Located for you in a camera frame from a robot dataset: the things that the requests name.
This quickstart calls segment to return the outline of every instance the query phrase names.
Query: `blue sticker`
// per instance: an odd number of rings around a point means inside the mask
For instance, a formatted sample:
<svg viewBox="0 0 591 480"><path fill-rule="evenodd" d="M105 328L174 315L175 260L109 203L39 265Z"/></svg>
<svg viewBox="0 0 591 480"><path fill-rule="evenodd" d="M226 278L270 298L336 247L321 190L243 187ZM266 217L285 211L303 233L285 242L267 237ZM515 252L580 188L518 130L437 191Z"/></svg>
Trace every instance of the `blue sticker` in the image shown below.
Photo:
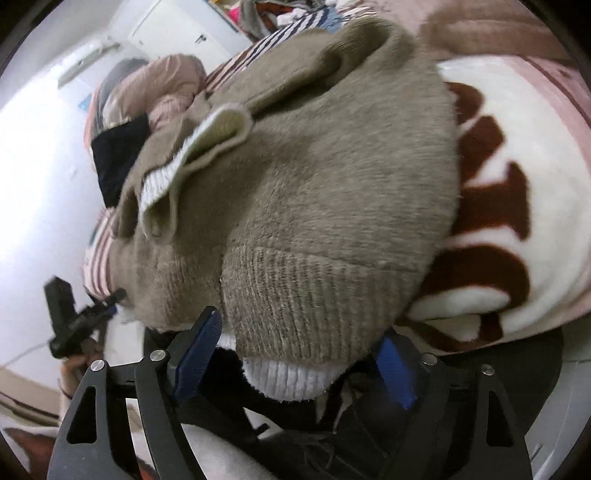
<svg viewBox="0 0 591 480"><path fill-rule="evenodd" d="M88 110L90 109L90 99L92 98L92 95L89 95L88 97L86 97L84 100L82 100L79 104L78 104L78 108L80 110L83 110L85 112L88 112Z"/></svg>

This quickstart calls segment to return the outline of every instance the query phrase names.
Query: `white wall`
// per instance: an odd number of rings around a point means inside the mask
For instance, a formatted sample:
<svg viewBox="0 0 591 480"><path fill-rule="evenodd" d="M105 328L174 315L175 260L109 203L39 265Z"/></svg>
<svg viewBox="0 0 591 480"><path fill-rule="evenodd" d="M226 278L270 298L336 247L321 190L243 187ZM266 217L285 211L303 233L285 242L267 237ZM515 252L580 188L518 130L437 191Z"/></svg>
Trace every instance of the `white wall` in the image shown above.
<svg viewBox="0 0 591 480"><path fill-rule="evenodd" d="M64 0L27 37L0 76L0 109L36 73L104 30L124 0Z"/></svg>

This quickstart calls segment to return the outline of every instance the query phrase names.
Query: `cable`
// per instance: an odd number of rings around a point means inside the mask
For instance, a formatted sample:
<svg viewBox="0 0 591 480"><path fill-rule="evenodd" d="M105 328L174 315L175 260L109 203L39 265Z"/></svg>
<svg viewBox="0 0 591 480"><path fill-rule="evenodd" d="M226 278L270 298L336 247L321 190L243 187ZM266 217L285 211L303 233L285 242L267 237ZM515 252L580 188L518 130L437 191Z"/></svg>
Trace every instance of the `cable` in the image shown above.
<svg viewBox="0 0 591 480"><path fill-rule="evenodd" d="M10 367L12 364L15 364L16 362L18 362L21 358L27 356L29 353L33 353L36 352L37 350L40 350L41 348L47 346L47 342L49 341L46 340L43 343L39 343L38 345L33 345L32 347L26 349L24 352L19 353L18 355L15 355L14 357L12 357L8 362L4 363L3 365L0 365L0 370L6 370L8 367Z"/></svg>

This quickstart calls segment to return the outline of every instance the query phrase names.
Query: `brown plush fabric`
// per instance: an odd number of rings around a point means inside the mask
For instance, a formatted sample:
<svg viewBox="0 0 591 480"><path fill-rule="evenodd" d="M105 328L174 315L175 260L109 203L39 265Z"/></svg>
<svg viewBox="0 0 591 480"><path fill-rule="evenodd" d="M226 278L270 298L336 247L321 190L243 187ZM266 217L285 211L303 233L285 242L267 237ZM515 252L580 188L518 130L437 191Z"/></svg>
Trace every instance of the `brown plush fabric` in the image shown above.
<svg viewBox="0 0 591 480"><path fill-rule="evenodd" d="M159 229L146 236L145 177L236 103L254 119L248 137L228 149L222 135L191 158L205 167L184 179L170 241ZM148 139L118 207L114 285L149 327L183 329L220 306L240 356L357 360L410 301L452 225L452 103L397 25L365 18L298 34ZM163 225L174 201L152 209Z"/></svg>
<svg viewBox="0 0 591 480"><path fill-rule="evenodd" d="M519 0L363 0L417 35L437 60L507 54L570 61L558 39Z"/></svg>

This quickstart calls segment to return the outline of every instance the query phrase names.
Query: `floor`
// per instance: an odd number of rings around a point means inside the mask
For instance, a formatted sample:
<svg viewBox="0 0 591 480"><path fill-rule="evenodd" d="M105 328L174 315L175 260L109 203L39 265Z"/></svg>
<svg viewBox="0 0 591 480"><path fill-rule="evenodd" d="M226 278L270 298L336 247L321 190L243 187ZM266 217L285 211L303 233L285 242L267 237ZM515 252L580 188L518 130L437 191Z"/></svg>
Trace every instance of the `floor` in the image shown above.
<svg viewBox="0 0 591 480"><path fill-rule="evenodd" d="M63 8L61 12L56 11L61 15L62 28L72 15L79 14L77 3L66 1L59 7ZM112 9L116 3L109 0L106 4ZM87 16L82 24L89 26ZM41 48L43 41L42 36L30 37L26 50L34 49L35 44ZM0 368L9 366L14 373L48 387L57 386L59 362L46 347L52 330L43 285L52 276L59 276L72 284L77 309L89 303L80 267L103 208L92 160L82 143L84 102L117 61L141 55L126 44L61 89L57 88L53 72L38 74L0 111L0 202L4 207L0 236ZM14 57L9 65L11 81L21 78L22 85L28 80L30 66L24 63L29 58ZM5 86L0 84L3 92Z"/></svg>

